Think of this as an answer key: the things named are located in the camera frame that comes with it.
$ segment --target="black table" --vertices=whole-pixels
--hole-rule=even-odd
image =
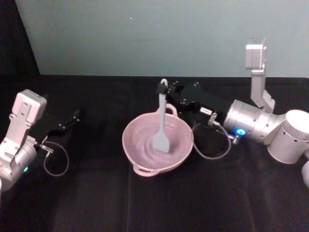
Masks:
[[[0,135],[5,136],[16,93],[49,94],[31,135],[66,121],[76,108],[81,123],[62,138],[70,169],[48,176],[38,154],[29,171],[2,194],[0,231],[309,231],[309,189],[296,164],[276,162],[263,145],[243,140],[226,158],[207,161],[194,150],[177,169],[152,178],[136,175],[121,144],[125,126],[158,108],[160,77],[2,76]],[[250,78],[198,80],[209,93],[252,104]],[[274,113],[309,111],[309,80],[267,79]]]

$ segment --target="light blue wall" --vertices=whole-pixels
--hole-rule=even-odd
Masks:
[[[42,74],[309,77],[308,0],[17,0]]]

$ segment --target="white robot arm segment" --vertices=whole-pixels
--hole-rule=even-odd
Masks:
[[[28,89],[17,94],[8,131],[0,144],[0,192],[8,190],[36,157],[37,142],[28,133],[42,117],[46,105],[45,98]]]
[[[266,113],[272,113],[275,100],[265,90],[266,46],[265,39],[251,38],[246,46],[246,69],[251,70],[251,99]]]

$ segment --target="bowl handle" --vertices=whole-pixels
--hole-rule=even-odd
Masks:
[[[146,170],[146,169],[138,167],[137,165],[133,165],[133,170],[137,175],[141,175],[144,177],[151,177],[151,176],[159,174],[159,171],[156,169]]]
[[[178,113],[177,113],[177,109],[175,106],[173,106],[172,104],[170,103],[167,103],[166,104],[166,108],[170,109],[172,112],[173,112],[173,115],[175,115],[176,117],[178,117]]]

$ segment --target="gray cable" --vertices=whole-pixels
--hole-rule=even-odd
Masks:
[[[223,126],[221,126],[220,124],[218,125],[218,127],[222,130],[222,132],[223,132],[223,133],[225,134],[225,136],[227,137],[228,149],[227,149],[222,155],[220,155],[220,156],[217,156],[217,157],[208,157],[208,156],[203,155],[203,153],[198,149],[198,147],[196,146],[196,144],[195,144],[195,142],[194,142],[194,129],[195,129],[197,126],[199,126],[199,125],[201,125],[201,124],[200,124],[200,123],[197,123],[197,124],[195,124],[195,125],[193,126],[193,128],[192,128],[191,138],[192,138],[192,141],[193,141],[193,147],[194,147],[194,149],[198,152],[198,154],[199,154],[201,157],[203,157],[203,158],[205,158],[205,159],[208,159],[208,160],[218,160],[218,159],[223,158],[223,157],[230,151],[230,149],[231,149],[231,147],[232,147],[231,140],[230,140],[229,135],[228,135],[228,133],[226,132],[226,130],[225,130],[225,129],[223,128]]]
[[[59,146],[59,147],[64,151],[64,153],[66,154],[67,161],[68,161],[68,162],[67,162],[67,167],[66,167],[66,169],[63,171],[63,173],[60,173],[60,174],[53,174],[53,173],[51,173],[50,171],[48,171],[47,168],[46,168],[46,161],[47,161],[48,156],[50,155],[50,153],[47,153],[47,155],[46,155],[46,157],[45,157],[45,159],[44,159],[44,163],[43,163],[43,166],[44,166],[45,171],[46,171],[48,174],[50,174],[51,176],[53,176],[53,177],[60,177],[60,176],[63,176],[63,175],[68,171],[68,169],[69,169],[69,164],[70,164],[70,159],[69,159],[69,155],[68,155],[67,151],[66,151],[66,150],[63,148],[63,146],[61,146],[60,144],[57,144],[57,143],[54,143],[54,142],[50,142],[50,141],[45,141],[45,143],[50,143],[50,144],[54,144],[54,145]]]

